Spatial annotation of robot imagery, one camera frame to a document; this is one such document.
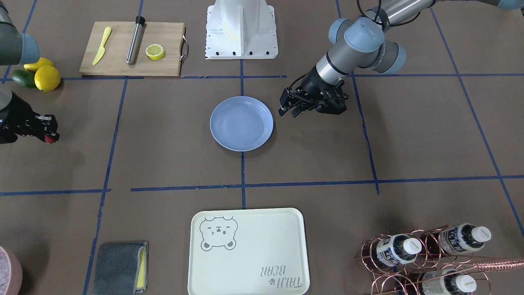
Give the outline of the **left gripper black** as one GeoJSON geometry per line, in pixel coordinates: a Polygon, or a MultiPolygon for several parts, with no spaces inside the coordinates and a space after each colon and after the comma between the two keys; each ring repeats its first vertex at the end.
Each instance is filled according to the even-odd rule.
{"type": "Polygon", "coordinates": [[[342,86],[343,78],[336,78],[335,84],[325,82],[316,67],[297,78],[289,89],[284,89],[280,96],[279,116],[291,112],[293,118],[302,112],[316,110],[318,113],[340,115],[346,112],[346,94],[342,86]]]}

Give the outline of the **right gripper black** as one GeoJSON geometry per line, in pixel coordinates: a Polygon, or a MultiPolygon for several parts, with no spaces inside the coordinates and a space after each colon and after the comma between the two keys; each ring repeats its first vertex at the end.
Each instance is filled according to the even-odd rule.
{"type": "Polygon", "coordinates": [[[1,110],[0,143],[17,141],[18,136],[35,137],[45,142],[45,135],[52,136],[58,142],[58,122],[55,115],[41,116],[17,94],[11,94],[11,102],[1,110]]]}

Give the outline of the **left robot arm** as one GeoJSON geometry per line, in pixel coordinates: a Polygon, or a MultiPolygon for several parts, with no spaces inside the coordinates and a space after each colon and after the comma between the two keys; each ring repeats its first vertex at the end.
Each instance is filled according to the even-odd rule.
{"type": "Polygon", "coordinates": [[[360,10],[356,19],[339,18],[329,30],[332,47],[308,73],[298,78],[300,85],[290,85],[280,97],[280,116],[291,112],[339,115],[346,111],[344,77],[357,68],[380,74],[394,74],[404,67],[407,54],[401,45],[387,41],[385,33],[393,27],[412,22],[422,11],[436,4],[434,0],[380,0],[378,5],[360,10]]]}

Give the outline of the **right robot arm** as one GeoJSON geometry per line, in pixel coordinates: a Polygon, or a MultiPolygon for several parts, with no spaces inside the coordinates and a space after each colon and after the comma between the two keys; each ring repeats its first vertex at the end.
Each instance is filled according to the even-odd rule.
{"type": "MultiPolygon", "coordinates": [[[[17,30],[3,2],[0,7],[0,64],[12,66],[36,62],[41,56],[37,41],[17,30]]],[[[4,84],[0,88],[0,121],[1,144],[14,143],[19,136],[30,136],[47,143],[55,143],[60,138],[54,115],[41,116],[34,112],[30,104],[4,84]]]]}

